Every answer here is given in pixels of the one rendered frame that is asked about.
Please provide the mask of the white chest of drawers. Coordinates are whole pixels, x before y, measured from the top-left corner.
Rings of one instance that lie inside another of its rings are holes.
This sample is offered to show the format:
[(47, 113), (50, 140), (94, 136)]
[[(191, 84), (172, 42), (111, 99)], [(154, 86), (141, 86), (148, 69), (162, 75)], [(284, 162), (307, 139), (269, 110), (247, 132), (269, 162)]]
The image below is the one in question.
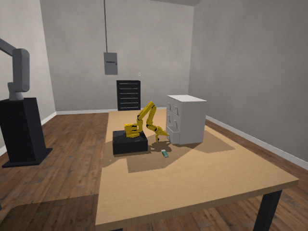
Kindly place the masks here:
[[(182, 102), (180, 119), (180, 144), (203, 142), (207, 101), (190, 95), (167, 95)], [(173, 101), (174, 101), (173, 100)]]

